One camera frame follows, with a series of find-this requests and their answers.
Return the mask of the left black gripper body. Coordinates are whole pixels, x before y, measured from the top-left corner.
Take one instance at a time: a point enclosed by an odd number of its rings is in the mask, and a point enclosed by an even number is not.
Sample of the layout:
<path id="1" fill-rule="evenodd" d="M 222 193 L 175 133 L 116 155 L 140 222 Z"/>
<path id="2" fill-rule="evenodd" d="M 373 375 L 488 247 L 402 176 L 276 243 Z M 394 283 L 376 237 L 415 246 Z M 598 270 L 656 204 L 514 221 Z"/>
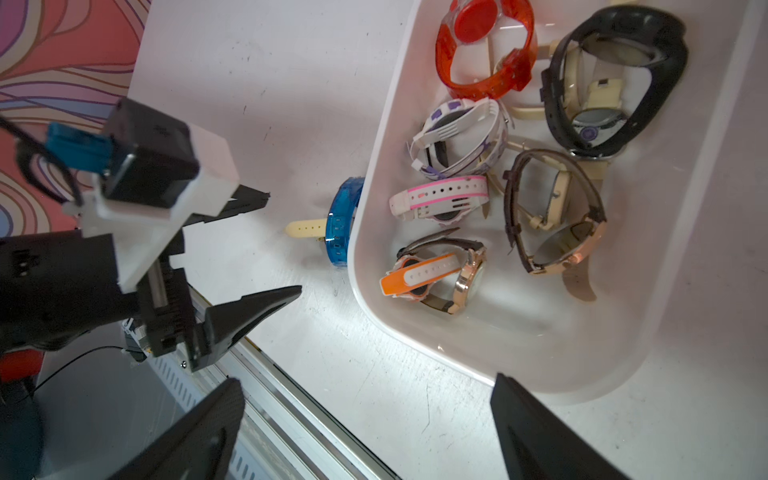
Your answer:
<path id="1" fill-rule="evenodd" d="M 170 262 L 171 256 L 184 252 L 184 235 L 179 230 L 137 284 L 134 330 L 140 338 L 139 345 L 153 356 L 172 353 L 182 344 L 188 367 L 202 369 L 202 325 L 197 322 L 184 269 L 174 269 Z"/>

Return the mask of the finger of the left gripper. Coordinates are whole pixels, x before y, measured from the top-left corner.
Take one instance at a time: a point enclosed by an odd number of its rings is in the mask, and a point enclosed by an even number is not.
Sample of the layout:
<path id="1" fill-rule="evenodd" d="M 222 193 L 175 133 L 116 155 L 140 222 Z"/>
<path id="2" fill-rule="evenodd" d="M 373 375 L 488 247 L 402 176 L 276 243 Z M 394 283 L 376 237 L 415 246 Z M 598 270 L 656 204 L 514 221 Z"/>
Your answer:
<path id="1" fill-rule="evenodd" d="M 269 199 L 270 194 L 268 192 L 240 185 L 218 215 L 192 214 L 186 220 L 184 225 L 189 226 L 197 223 L 209 223 L 260 210 L 267 205 Z"/>
<path id="2" fill-rule="evenodd" d="M 297 300 L 301 293 L 302 286 L 293 285 L 207 307 L 203 321 L 193 330 L 191 368 L 203 369 L 217 363 L 251 330 Z"/>

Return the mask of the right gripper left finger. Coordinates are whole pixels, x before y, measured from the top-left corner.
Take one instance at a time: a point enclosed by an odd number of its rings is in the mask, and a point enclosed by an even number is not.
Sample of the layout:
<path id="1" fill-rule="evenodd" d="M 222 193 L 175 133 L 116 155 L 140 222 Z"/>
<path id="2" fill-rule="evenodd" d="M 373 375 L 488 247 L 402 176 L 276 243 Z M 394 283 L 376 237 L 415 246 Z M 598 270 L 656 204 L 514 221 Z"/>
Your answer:
<path id="1" fill-rule="evenodd" d="M 224 479 L 245 409 L 241 382 L 223 381 L 113 479 Z"/>

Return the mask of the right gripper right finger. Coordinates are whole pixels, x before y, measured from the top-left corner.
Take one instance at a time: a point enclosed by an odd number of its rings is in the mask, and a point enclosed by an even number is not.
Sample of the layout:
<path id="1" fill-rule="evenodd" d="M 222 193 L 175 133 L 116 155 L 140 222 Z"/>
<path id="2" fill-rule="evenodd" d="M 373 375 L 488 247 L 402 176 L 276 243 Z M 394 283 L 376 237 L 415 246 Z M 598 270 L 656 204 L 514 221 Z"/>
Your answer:
<path id="1" fill-rule="evenodd" d="M 510 479 L 627 477 L 515 379 L 496 376 L 490 406 Z"/>

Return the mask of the dark brown leather watch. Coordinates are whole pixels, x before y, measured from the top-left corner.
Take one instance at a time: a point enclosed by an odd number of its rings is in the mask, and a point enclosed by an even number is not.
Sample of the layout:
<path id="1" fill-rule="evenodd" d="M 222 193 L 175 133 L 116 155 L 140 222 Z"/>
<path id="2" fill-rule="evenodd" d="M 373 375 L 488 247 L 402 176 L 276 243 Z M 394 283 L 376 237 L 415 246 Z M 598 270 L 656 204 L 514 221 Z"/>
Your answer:
<path id="1" fill-rule="evenodd" d="M 556 171 L 545 213 L 539 216 L 530 214 L 519 201 L 524 170 L 533 160 Z M 505 232 L 525 271 L 531 275 L 560 274 L 567 279 L 586 280 L 589 258 L 607 229 L 607 215 L 602 197 L 582 164 L 551 149 L 528 149 L 516 156 L 503 179 Z M 574 187 L 584 196 L 586 212 L 578 221 L 568 223 L 568 195 Z M 549 234 L 533 253 L 526 250 L 523 241 L 525 225 Z"/>

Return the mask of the brown strap watch front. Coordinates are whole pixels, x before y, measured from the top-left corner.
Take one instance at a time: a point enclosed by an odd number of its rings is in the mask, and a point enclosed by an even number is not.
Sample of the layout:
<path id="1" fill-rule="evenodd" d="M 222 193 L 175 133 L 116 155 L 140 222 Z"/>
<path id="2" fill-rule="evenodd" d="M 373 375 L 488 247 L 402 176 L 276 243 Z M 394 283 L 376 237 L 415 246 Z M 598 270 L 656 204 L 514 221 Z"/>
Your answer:
<path id="1" fill-rule="evenodd" d="M 478 240 L 455 238 L 448 228 L 401 248 L 387 278 L 395 282 L 384 294 L 457 315 L 477 290 L 486 264 L 486 246 Z"/>

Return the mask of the white pink kids watch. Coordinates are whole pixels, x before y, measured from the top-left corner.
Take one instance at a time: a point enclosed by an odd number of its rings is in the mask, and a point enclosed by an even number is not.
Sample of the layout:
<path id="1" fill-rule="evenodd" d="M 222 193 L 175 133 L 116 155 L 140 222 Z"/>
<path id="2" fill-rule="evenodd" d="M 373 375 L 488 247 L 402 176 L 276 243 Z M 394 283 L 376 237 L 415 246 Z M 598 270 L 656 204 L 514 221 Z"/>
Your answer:
<path id="1" fill-rule="evenodd" d="M 413 187 L 393 195 L 389 208 L 403 221 L 433 220 L 452 225 L 489 202 L 488 182 L 483 175 L 453 177 Z"/>

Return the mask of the white orange kids watch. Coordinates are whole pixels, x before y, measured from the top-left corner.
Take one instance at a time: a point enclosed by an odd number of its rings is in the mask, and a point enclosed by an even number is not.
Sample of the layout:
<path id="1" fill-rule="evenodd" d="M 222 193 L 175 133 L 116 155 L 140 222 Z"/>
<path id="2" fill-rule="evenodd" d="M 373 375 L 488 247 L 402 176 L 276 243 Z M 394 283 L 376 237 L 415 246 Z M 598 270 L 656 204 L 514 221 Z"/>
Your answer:
<path id="1" fill-rule="evenodd" d="M 380 279 L 380 290 L 388 297 L 420 301 L 435 283 L 460 270 L 460 261 L 453 253 L 429 259 L 404 255 Z"/>

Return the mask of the white purple kids watch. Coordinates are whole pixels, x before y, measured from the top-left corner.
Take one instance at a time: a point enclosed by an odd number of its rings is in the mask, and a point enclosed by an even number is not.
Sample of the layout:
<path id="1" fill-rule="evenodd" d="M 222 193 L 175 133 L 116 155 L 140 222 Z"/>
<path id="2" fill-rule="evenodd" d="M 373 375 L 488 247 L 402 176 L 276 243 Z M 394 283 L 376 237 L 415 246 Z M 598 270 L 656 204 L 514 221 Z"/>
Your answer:
<path id="1" fill-rule="evenodd" d="M 505 153 L 511 125 L 497 100 L 448 100 L 413 136 L 411 167 L 429 180 L 485 174 Z"/>

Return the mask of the beige strap watch long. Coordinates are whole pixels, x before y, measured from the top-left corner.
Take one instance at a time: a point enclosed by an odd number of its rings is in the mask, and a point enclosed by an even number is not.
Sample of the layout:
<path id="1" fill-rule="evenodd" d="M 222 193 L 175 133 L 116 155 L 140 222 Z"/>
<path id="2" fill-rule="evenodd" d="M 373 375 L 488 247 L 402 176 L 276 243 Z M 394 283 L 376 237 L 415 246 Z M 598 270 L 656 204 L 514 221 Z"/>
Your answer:
<path id="1" fill-rule="evenodd" d="M 518 249 L 522 266 L 531 275 L 560 274 L 566 290 L 579 300 L 596 299 L 589 283 L 589 257 L 600 243 L 606 228 L 606 209 L 600 195 L 611 153 L 591 153 L 602 146 L 627 121 L 622 109 L 624 87 L 621 64 L 598 59 L 582 101 L 579 82 L 584 46 L 568 38 L 549 47 L 550 67 L 542 72 L 553 76 L 558 89 L 546 100 L 542 111 L 548 120 L 564 119 L 566 133 L 584 145 L 565 152 L 546 145 L 511 137 L 507 147 L 518 153 L 511 169 L 504 172 L 504 216 L 510 245 Z M 537 160 L 556 170 L 550 192 L 548 213 L 555 219 L 536 220 L 520 204 L 524 170 Z"/>

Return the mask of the black band watch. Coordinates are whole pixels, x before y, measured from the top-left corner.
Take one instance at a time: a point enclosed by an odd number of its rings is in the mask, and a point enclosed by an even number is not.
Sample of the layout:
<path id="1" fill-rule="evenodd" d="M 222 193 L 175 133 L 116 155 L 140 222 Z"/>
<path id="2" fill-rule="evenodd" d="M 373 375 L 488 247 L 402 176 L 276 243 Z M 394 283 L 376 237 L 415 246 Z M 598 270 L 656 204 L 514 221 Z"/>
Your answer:
<path id="1" fill-rule="evenodd" d="M 647 6 L 621 4 L 596 11 L 566 35 L 542 71 L 540 97 L 550 133 L 579 157 L 617 155 L 654 119 L 688 61 L 686 25 Z M 645 70 L 650 85 L 628 113 L 625 71 Z"/>

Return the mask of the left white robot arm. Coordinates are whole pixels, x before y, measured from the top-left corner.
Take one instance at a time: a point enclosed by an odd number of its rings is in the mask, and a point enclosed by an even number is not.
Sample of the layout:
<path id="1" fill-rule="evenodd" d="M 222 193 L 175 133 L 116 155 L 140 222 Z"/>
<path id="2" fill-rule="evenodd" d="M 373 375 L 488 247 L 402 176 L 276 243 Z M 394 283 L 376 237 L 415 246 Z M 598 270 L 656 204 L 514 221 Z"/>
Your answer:
<path id="1" fill-rule="evenodd" d="M 134 291 L 125 292 L 118 284 L 113 233 L 73 230 L 2 239 L 1 381 L 14 389 L 1 399 L 29 404 L 44 351 L 118 320 L 137 330 L 127 336 L 137 342 L 125 349 L 135 360 L 181 347 L 189 371 L 200 371 L 302 292 L 283 287 L 199 310 L 184 272 L 168 262 L 183 250 L 177 232 L 153 256 Z"/>

